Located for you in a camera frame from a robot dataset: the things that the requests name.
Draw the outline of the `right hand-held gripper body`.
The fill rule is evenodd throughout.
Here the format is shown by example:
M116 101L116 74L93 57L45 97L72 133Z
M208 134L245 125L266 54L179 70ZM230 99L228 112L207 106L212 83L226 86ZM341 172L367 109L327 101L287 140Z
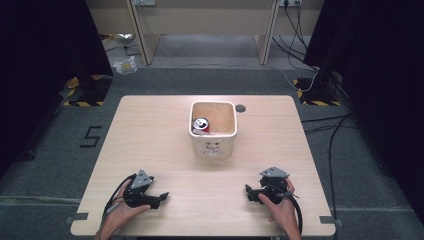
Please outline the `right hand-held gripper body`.
M267 196L274 204L279 204L287 192L286 182L289 174L277 167L270 167L260 172L261 193Z

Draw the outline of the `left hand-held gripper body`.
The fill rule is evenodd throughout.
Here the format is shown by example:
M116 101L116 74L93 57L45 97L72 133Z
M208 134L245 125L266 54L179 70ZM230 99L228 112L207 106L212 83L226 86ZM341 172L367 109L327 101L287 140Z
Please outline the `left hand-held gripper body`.
M156 196L146 194L147 189L153 182L154 177L149 176L143 169L131 177L123 194L124 202L131 208L149 205L156 201Z

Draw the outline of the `cream square bin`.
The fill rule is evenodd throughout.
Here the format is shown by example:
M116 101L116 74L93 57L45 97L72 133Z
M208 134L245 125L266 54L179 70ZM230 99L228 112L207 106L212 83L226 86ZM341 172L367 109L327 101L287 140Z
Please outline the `cream square bin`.
M196 118L209 121L209 134L192 133ZM203 159L227 159L233 153L238 133L235 105L228 101L195 101L191 105L188 132L194 154Z

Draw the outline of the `red soda can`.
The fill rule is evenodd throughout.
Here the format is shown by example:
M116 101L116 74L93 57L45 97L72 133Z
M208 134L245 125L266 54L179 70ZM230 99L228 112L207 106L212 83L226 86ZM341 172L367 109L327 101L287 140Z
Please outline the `red soda can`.
M209 121L206 118L196 118L192 123L192 130L193 129L198 129L209 133Z

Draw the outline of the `person's left hand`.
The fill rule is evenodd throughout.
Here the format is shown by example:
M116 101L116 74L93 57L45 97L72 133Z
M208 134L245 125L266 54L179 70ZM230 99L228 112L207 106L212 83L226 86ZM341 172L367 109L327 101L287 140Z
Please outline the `person's left hand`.
M116 195L116 199L113 201L112 210L106 214L106 217L104 218L99 230L111 230L114 234L132 218L151 209L149 205L142 205L140 207L131 208L121 199L128 184L129 181L126 181L120 188L118 194Z

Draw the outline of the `person's right hand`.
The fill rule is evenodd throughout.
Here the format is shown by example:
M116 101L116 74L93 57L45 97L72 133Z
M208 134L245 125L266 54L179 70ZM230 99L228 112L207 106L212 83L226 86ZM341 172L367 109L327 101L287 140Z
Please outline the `person's right hand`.
M259 194L259 198L271 213L271 216L268 218L269 222L276 222L284 232L294 229L297 229L299 232L295 216L295 207L288 197L283 198L279 204L274 204L263 194Z

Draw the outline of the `grey tape strip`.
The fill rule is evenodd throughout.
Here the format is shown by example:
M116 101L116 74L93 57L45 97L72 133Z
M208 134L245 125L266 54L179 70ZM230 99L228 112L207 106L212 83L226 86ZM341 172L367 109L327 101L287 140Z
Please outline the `grey tape strip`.
M88 219L88 212L85 213L75 213L73 216L68 216L66 217L64 223L65 224L72 224L74 221L79 221L79 220L87 220Z
M321 224L334 224L336 227L343 227L343 221L336 219L333 216L319 216Z

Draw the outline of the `stand base with hazard tape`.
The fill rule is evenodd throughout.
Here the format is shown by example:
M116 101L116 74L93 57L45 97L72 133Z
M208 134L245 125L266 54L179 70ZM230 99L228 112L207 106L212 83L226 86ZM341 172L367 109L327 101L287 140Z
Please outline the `stand base with hazard tape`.
M331 87L326 84L315 84L313 78L297 78L293 81L297 96L303 105L340 106Z
M74 77L65 84L69 93L64 105L76 107L102 106L111 84L111 78L100 75L93 75L92 84L89 86L81 85L78 78Z

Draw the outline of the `clear plastic bag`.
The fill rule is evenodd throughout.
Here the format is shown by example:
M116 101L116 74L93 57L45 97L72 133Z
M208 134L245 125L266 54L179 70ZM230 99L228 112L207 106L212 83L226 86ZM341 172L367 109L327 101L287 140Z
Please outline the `clear plastic bag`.
M116 72L120 75L128 75L135 73L138 68L136 66L135 58L133 56L129 57L126 60L115 62L113 64Z

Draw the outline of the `black curtain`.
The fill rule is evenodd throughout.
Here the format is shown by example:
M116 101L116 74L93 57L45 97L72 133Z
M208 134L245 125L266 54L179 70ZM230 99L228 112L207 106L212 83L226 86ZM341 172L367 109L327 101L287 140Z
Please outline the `black curtain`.
M305 62L342 76L380 163L424 224L424 0L324 0Z
M86 0L0 0L0 178L66 81L111 73Z

